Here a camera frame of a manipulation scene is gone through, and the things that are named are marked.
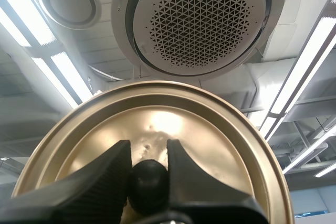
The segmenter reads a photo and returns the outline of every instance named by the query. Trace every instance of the ceiling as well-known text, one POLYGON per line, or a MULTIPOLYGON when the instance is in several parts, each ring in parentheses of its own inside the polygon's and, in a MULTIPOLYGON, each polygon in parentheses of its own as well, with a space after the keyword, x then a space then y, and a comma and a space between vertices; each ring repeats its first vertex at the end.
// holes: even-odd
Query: ceiling
POLYGON ((32 91, 16 63, 0 48, 0 97, 22 95, 32 91))
MULTIPOLYGON (((326 0, 286 0, 274 33, 268 42, 259 48, 262 55, 255 50, 247 64, 229 73, 212 80, 188 83, 224 98, 259 127, 295 58, 300 54, 325 2, 326 0)), ((101 0, 101 4, 100 21, 86 30, 65 32, 64 28, 58 27, 50 20, 51 27, 58 33, 65 47, 72 50, 73 53, 69 55, 77 55, 72 60, 75 63, 83 61, 106 74, 127 80, 109 82, 101 88, 102 91, 128 82, 157 79, 150 76, 145 69, 134 68, 126 59, 113 35, 111 0, 101 0), (73 36, 74 41, 69 39, 69 34, 73 36)), ((0 49, 0 156, 29 156, 42 137, 69 108, 64 108, 64 104, 58 102, 60 98, 56 98, 56 95, 46 92, 51 90, 50 86, 45 84, 46 86, 40 88, 42 77, 36 76, 34 64, 30 65, 24 60, 29 56, 23 55, 19 50, 15 51, 8 38, 2 37, 3 33, 0 33, 0 36, 3 39, 0 45, 4 48, 0 49)), ((310 137, 320 128, 320 123, 328 122, 328 119, 336 114, 335 65, 336 52, 333 51, 269 141, 275 153, 303 146, 293 122, 297 122, 308 140, 313 141, 310 137), (310 100, 315 98, 319 98, 320 101, 310 100)), ((336 159, 336 152, 332 146, 333 144, 329 144, 319 155, 320 161, 336 159)), ((289 156, 290 153, 278 155, 281 166, 288 165, 289 156)), ((304 188, 301 178, 307 180, 304 173, 288 175, 290 187, 304 188)), ((316 181, 311 177, 310 179, 311 183, 307 183, 306 186, 322 186, 321 181, 325 184, 336 184, 336 175, 335 178, 325 181, 316 181)))
MULTIPOLYGON (((102 15, 100 21, 87 30, 74 31, 74 37, 81 55, 87 63, 109 75, 121 79, 133 78, 133 65, 126 59, 114 38, 111 24, 111 1, 100 0, 102 15)), ((148 74, 142 69, 141 76, 148 74)))

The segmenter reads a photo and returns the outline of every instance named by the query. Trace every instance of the round ceiling diffuser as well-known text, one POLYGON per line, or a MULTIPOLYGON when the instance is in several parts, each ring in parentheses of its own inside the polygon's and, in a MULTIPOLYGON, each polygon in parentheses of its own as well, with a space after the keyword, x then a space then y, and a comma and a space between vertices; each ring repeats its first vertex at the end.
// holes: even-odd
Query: round ceiling diffuser
POLYGON ((125 56, 166 77, 208 79, 262 46, 284 0, 113 0, 112 26, 125 56))
POLYGON ((46 13, 57 23, 70 29, 86 29, 101 16, 99 0, 40 0, 46 13))

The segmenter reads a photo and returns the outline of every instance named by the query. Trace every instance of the white ceiling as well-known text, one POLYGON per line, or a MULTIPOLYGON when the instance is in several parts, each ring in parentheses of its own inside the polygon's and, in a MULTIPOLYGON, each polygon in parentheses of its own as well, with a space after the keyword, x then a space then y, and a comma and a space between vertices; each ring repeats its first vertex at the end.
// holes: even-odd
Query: white ceiling
POLYGON ((299 55, 327 0, 286 0, 280 20, 264 52, 264 61, 299 55))
MULTIPOLYGON (((133 65, 125 58, 114 38, 110 20, 111 0, 101 0, 101 2, 102 17, 99 23, 87 30, 72 31, 76 40, 76 50, 80 52, 80 56, 86 63, 107 74, 121 79, 138 77, 139 70, 133 69, 133 65)), ((326 0, 286 0, 278 26, 266 46, 263 62, 257 60, 257 63, 240 66, 213 80, 191 84, 221 96, 238 109, 270 106, 272 95, 276 95, 281 87, 294 62, 293 59, 299 55, 325 2, 326 0)), ((3 50, 0 50, 0 132, 3 133, 0 134, 0 146, 5 141, 11 144, 1 146, 0 155, 23 156, 31 153, 41 137, 69 111, 69 108, 63 108, 64 103, 59 102, 60 97, 52 92, 46 92, 51 90, 51 87, 41 85, 43 88, 40 88, 43 77, 36 73, 34 64, 30 65, 29 61, 25 60, 29 59, 29 55, 24 54, 23 50, 14 50, 12 42, 9 42, 6 37, 2 42, 0 41, 7 52, 13 52, 13 59, 15 59, 13 61, 3 50)), ((312 82, 309 86, 310 90, 307 89, 301 99, 332 94, 332 91, 328 90, 334 90, 334 86, 327 85, 336 79, 336 72, 332 66, 334 64, 322 65, 321 74, 316 75, 316 82, 312 82)), ((141 70, 141 76, 148 76, 144 69, 141 70)), ((110 83, 108 88, 114 88, 123 83, 125 82, 110 83)), ((265 111, 251 113, 249 118, 256 118, 255 124, 258 126, 256 122, 263 113, 265 111)), ((306 118, 306 114, 300 115, 300 123, 306 134, 319 127, 316 120, 306 118)), ((322 122, 326 118, 328 115, 325 113, 319 117, 322 122)), ((292 122, 283 123, 270 142, 274 149, 288 143, 301 144, 292 122)))
POLYGON ((0 48, 0 97, 32 92, 31 86, 11 57, 0 48))

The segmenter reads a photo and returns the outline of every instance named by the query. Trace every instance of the fluorescent light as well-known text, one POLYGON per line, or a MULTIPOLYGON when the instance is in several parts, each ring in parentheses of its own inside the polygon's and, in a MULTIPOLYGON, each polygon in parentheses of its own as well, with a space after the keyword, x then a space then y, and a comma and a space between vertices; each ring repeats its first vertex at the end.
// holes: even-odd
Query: fluorescent light
POLYGON ((302 154, 299 154, 296 159, 293 160, 283 171, 285 174, 289 170, 291 170, 294 166, 296 166, 300 161, 302 161, 305 157, 307 157, 312 151, 314 151, 320 144, 322 144, 327 138, 332 136, 336 132, 336 125, 333 126, 330 130, 325 132, 323 136, 321 136, 315 143, 313 143, 308 149, 304 150, 302 154))
POLYGON ((262 126, 274 99, 279 93, 281 85, 282 83, 271 83, 260 87, 258 106, 263 107, 264 110, 250 113, 248 116, 248 119, 255 127, 262 126))
POLYGON ((96 93, 94 93, 93 95, 99 95, 99 94, 101 94, 102 93, 102 91, 100 90, 100 89, 98 89, 97 91, 96 91, 96 93))
POLYGON ((32 0, 7 1, 41 45, 56 40, 32 0))
POLYGON ((6 28, 10 35, 19 43, 20 46, 30 47, 29 42, 22 35, 22 33, 17 29, 11 19, 6 15, 6 13, 0 8, 0 23, 6 28))
POLYGON ((64 99, 70 104, 71 107, 76 108, 78 104, 74 101, 72 96, 63 87, 62 83, 57 79, 48 65, 41 58, 32 58, 35 64, 40 68, 40 70, 45 74, 45 76, 52 82, 55 88, 61 93, 64 99))
POLYGON ((334 164, 328 166, 326 169, 320 171, 319 173, 317 173, 317 174, 315 175, 315 177, 320 178, 320 177, 322 177, 323 175, 325 175, 325 174, 327 174, 327 173, 330 173, 331 171, 333 171, 333 170, 335 170, 335 169, 336 169, 336 163, 334 163, 334 164))
POLYGON ((263 125, 261 126, 261 128, 259 130, 263 137, 265 137, 267 135, 267 133, 269 132, 269 130, 273 126, 275 120, 276 120, 276 118, 270 118, 270 117, 266 118, 265 122, 263 123, 263 125))
MULTIPOLYGON (((315 31, 311 35, 305 49, 303 50, 300 58, 298 59, 292 72, 290 73, 283 89, 280 91, 280 94, 271 109, 272 113, 279 114, 283 110, 285 104, 288 102, 290 96, 293 94, 295 88, 298 86, 300 80, 306 73, 308 67, 312 63, 313 59, 320 50, 326 38, 329 36, 335 24, 336 24, 336 18, 329 18, 329 17, 321 18, 315 31)), ((327 55, 330 53, 332 47, 335 45, 335 42, 331 44, 333 45, 330 47, 330 50, 326 50, 325 53, 323 54, 323 57, 320 58, 320 60, 314 67, 313 71, 309 74, 304 85, 301 87, 300 91, 296 95, 296 99, 293 100, 291 106, 293 106, 294 103, 297 101, 297 99, 299 98, 305 87, 308 85, 310 79, 313 77, 317 69, 320 67, 320 65, 327 57, 327 55)))
POLYGON ((65 52, 61 52, 60 54, 52 56, 51 59, 54 61, 65 79, 67 79, 68 83, 72 86, 73 90, 82 102, 90 100, 92 98, 92 93, 90 92, 88 86, 86 86, 77 69, 74 67, 74 64, 72 64, 68 55, 65 52))

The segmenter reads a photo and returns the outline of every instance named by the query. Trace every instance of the metal beam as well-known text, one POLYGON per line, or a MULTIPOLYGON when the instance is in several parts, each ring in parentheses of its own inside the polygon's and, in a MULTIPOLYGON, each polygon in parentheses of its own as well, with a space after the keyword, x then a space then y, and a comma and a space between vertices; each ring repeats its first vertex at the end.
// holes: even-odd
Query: metal beam
MULTIPOLYGON (((303 141, 303 144, 305 145, 305 147, 308 149, 310 147, 310 143, 308 141, 308 139, 306 138, 306 135, 303 133, 300 125, 298 122, 293 122, 294 124, 294 127, 297 129, 299 135, 300 135, 300 138, 301 140, 303 141)), ((320 158, 318 155, 315 156, 315 159, 317 162, 321 162, 320 158)))
POLYGON ((316 103, 316 102, 326 102, 326 101, 332 101, 332 100, 336 100, 336 95, 331 95, 328 97, 305 99, 305 100, 297 101, 295 105, 303 105, 303 104, 310 104, 310 103, 316 103))
POLYGON ((21 139, 14 139, 14 140, 8 140, 8 141, 0 141, 0 146, 8 146, 12 144, 21 144, 21 143, 27 143, 27 142, 33 142, 33 141, 41 141, 44 136, 36 136, 36 137, 28 137, 28 138, 21 138, 21 139))
POLYGON ((246 113, 259 112, 263 110, 265 110, 263 107, 252 107, 252 108, 240 109, 240 112, 246 114, 246 113))

